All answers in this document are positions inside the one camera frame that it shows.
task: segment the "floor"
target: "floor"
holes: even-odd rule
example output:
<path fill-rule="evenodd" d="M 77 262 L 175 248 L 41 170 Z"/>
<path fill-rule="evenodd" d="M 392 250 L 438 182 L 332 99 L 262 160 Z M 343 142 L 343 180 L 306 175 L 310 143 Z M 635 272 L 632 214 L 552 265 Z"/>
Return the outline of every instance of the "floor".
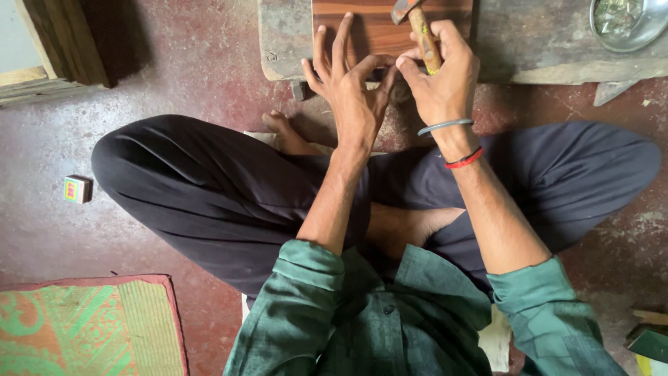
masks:
<path fill-rule="evenodd" d="M 237 130 L 264 130 L 273 108 L 295 117 L 309 141 L 333 146 L 322 98 L 291 100 L 288 84 L 260 67 L 257 4 L 241 0 L 82 0 L 113 90 L 87 98 L 0 110 L 0 284 L 65 277 L 172 276 L 192 376 L 220 375 L 240 325 L 239 293 L 183 258 L 95 189 L 85 205 L 62 199 L 66 175 L 92 176 L 90 151 L 129 122 L 176 113 Z M 619 124 L 668 155 L 668 79 L 643 81 L 592 107 L 595 85 L 479 85 L 481 134 L 574 119 Z M 426 142 L 414 103 L 390 106 L 376 149 Z M 668 309 L 668 171 L 622 212 L 560 256 L 582 299 L 599 316 L 607 349 L 631 374 L 622 348 L 630 307 Z"/>

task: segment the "woven mat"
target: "woven mat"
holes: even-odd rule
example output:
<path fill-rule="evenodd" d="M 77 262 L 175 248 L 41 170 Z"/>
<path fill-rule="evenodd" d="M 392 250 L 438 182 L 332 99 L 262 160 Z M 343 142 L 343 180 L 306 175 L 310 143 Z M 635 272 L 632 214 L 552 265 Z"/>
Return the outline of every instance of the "woven mat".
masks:
<path fill-rule="evenodd" d="M 76 278 L 0 292 L 0 375 L 187 374 L 167 276 Z"/>

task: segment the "metal bowl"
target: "metal bowl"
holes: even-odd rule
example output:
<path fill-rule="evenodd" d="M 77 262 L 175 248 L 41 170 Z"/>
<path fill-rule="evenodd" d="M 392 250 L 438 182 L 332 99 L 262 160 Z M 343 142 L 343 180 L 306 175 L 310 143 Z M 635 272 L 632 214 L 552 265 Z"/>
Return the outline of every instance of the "metal bowl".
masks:
<path fill-rule="evenodd" d="M 599 0 L 592 0 L 589 9 L 589 23 L 594 37 L 608 50 L 631 52 L 650 44 L 661 35 L 668 25 L 668 0 L 643 0 L 643 12 L 628 36 L 615 37 L 611 34 L 599 34 L 596 29 L 594 10 Z"/>

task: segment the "person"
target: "person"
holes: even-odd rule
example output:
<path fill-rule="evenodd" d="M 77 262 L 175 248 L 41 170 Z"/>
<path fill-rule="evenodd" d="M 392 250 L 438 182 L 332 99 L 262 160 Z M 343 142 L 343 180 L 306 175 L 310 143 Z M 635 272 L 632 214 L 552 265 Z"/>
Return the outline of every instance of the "person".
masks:
<path fill-rule="evenodd" d="M 435 147 L 369 157 L 399 71 L 433 125 L 471 117 L 479 63 L 454 24 L 437 21 L 436 75 L 419 70 L 418 50 L 348 68 L 352 20 L 331 59 L 318 30 L 318 78 L 303 60 L 333 111 L 331 156 L 277 111 L 264 120 L 281 151 L 176 115 L 124 126 L 93 151 L 113 200 L 254 300 L 224 374 L 491 375 L 477 334 L 491 294 L 526 374 L 624 375 L 553 254 L 652 181 L 658 148 L 599 122 L 482 138 L 456 124 L 431 131 Z"/>

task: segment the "bare foot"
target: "bare foot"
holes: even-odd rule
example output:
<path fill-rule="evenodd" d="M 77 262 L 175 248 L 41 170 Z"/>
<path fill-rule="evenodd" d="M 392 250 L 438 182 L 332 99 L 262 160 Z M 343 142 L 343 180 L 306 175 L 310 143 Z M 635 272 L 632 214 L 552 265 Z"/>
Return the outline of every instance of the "bare foot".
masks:
<path fill-rule="evenodd" d="M 366 239 L 393 260 L 400 260 L 406 244 L 424 246 L 438 230 L 454 222 L 465 209 L 445 207 L 429 210 L 406 210 L 371 203 L 371 221 Z"/>
<path fill-rule="evenodd" d="M 262 122 L 276 133 L 279 150 L 289 155 L 323 155 L 323 153 L 312 147 L 295 130 L 292 129 L 288 119 L 279 111 L 272 110 L 270 114 L 262 114 Z"/>

